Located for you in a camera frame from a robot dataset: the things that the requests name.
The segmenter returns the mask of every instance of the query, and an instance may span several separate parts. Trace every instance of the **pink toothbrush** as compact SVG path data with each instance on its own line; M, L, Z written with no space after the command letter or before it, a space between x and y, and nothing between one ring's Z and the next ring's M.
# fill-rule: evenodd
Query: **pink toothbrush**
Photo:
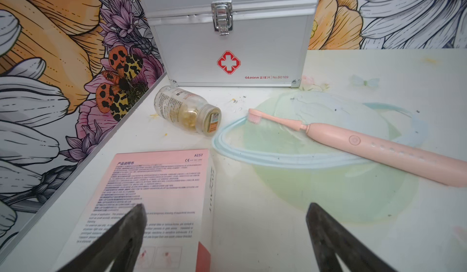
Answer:
M406 172L454 187L467 186L467 162L434 152L408 147L341 127L278 118L261 111L248 110L248 121L258 124L265 118L306 135L319 143L374 160Z

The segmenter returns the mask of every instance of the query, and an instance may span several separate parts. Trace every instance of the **painted wall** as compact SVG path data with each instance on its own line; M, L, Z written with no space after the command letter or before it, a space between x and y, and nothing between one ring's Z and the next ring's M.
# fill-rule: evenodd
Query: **painted wall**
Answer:
M308 49L466 48L467 0L319 0Z
M163 67L138 0L0 0L0 56L3 245Z

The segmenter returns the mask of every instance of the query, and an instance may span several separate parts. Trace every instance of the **black object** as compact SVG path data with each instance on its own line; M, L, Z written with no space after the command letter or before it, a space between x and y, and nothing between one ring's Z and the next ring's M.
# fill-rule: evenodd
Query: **black object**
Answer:
M133 207L86 250L57 272L131 272L135 266L146 227L144 205Z
M396 272L317 203L310 204L306 223L321 272L342 272L336 254L354 272Z

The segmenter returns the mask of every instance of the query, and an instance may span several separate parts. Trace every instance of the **product manual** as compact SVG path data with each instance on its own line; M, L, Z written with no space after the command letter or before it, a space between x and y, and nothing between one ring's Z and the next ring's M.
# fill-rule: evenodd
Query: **product manual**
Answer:
M215 176L207 149L117 154L53 271L139 203L148 222L134 271L208 271Z

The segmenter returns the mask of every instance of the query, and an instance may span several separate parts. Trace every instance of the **transparent plastic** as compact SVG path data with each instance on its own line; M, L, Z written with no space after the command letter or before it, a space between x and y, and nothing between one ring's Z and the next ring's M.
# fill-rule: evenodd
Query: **transparent plastic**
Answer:
M220 124L221 112L216 106L181 88L165 86L155 95L157 114L173 125L190 132L212 136Z

